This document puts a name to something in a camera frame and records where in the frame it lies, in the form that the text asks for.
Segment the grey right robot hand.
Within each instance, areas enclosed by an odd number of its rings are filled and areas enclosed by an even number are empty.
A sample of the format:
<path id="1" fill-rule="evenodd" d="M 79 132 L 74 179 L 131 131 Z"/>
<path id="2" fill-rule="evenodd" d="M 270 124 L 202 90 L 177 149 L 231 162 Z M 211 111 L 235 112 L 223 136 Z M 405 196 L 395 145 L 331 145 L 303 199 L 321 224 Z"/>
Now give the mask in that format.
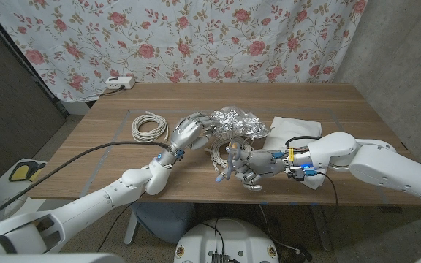
<path id="1" fill-rule="evenodd" d="M 289 179 L 293 173 L 288 170 L 287 153 L 274 150 L 245 151 L 238 142 L 226 147 L 227 167 L 216 177 L 216 182 L 229 180 L 232 173 L 250 191 L 261 191 L 258 182 L 284 172 Z"/>

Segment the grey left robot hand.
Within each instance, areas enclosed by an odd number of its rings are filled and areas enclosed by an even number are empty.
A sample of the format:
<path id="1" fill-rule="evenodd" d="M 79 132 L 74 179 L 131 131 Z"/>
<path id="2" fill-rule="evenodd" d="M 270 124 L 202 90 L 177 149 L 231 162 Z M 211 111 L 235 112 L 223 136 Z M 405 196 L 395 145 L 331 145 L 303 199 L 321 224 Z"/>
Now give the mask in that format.
<path id="1" fill-rule="evenodd" d="M 183 158 L 187 148 L 197 150 L 205 146 L 215 128 L 215 122 L 200 112 L 182 118 L 172 131 L 170 145 L 157 156 L 157 161 L 164 167 L 172 166 Z"/>

